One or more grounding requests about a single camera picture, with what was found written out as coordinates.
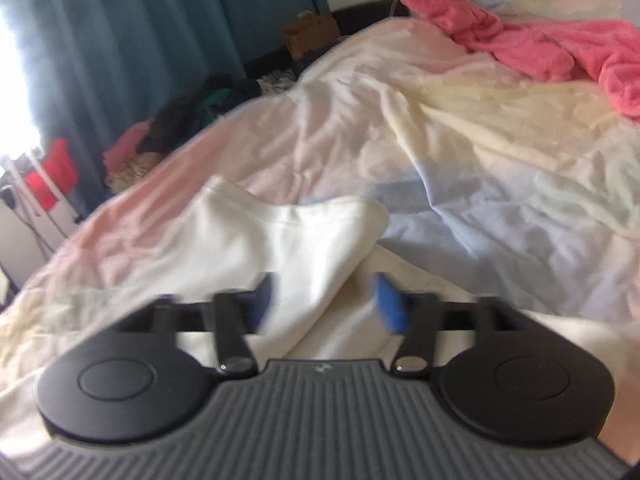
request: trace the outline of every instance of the pink plush fabric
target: pink plush fabric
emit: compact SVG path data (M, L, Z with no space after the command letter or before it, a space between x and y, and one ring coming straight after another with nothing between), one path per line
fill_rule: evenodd
M104 167L109 176L113 176L122 164L135 155L140 141L149 133L150 124L151 119L134 124L120 136L110 150L103 153Z
M506 25L467 0L402 0L469 50L490 52L506 66L540 81L585 74L614 108L640 118L640 31L623 20Z

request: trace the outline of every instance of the gray ribbed panel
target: gray ribbed panel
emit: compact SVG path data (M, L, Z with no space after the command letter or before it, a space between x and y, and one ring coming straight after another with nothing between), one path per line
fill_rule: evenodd
M594 440L556 450L483 440L427 385L377 361L271 362L257 378L222 384L199 417L161 440L56 441L21 465L33 480L611 480L626 469Z

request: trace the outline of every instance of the red cloth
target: red cloth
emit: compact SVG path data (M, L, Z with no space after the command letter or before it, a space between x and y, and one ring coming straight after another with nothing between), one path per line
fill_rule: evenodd
M640 31L624 20L506 25L467 0L402 0L469 50L540 81L584 76L604 88L613 107L640 118Z
M151 119L134 124L120 136L109 151L104 152L104 167L109 176L113 176L122 164L136 154L136 148L149 133L149 126Z
M78 184L78 170L66 151L66 139L53 141L49 155L42 161L42 169L65 195ZM28 174L24 181L45 211L56 205L58 199L37 171Z

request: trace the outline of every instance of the curtain fold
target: curtain fold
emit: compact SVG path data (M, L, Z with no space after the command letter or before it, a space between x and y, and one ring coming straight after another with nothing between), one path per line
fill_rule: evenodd
M69 140L90 208L105 196L102 153L131 124L212 72L284 44L280 28L326 0L0 0L34 124Z

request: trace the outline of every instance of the brown paper bag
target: brown paper bag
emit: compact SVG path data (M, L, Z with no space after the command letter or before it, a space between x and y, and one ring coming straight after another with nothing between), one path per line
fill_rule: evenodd
M287 48L293 59L300 59L305 52L320 48L330 41L340 38L340 30L330 14L308 13L292 25L282 28L287 40Z

